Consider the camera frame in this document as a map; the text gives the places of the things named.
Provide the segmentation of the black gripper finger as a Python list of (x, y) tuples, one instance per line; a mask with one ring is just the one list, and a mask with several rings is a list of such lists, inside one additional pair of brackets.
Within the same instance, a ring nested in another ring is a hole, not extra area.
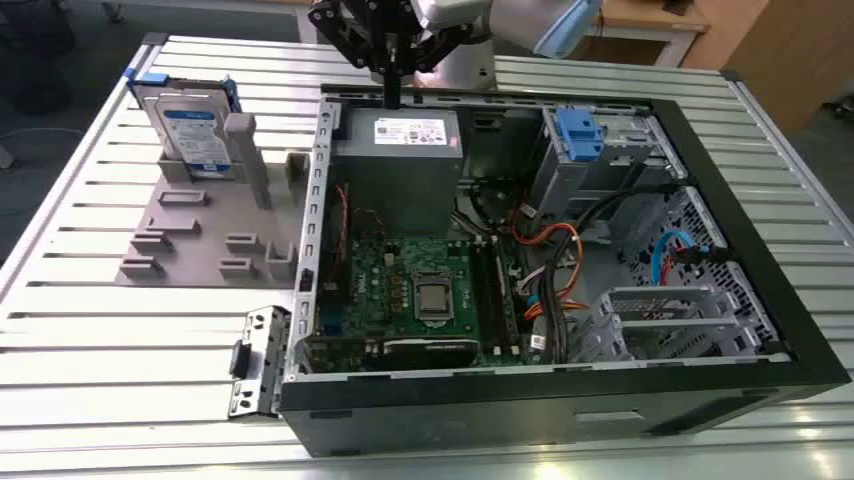
[(472, 24), (440, 29), (419, 40), (420, 28), (403, 27), (393, 36), (393, 108), (400, 108), (401, 84), (405, 76), (427, 73), (473, 33)]
[(383, 85), (383, 107), (393, 108), (393, 79), (387, 75), (387, 54), (373, 45), (373, 32), (347, 18), (341, 1), (312, 1), (307, 18), (319, 33), (357, 69), (368, 69)]

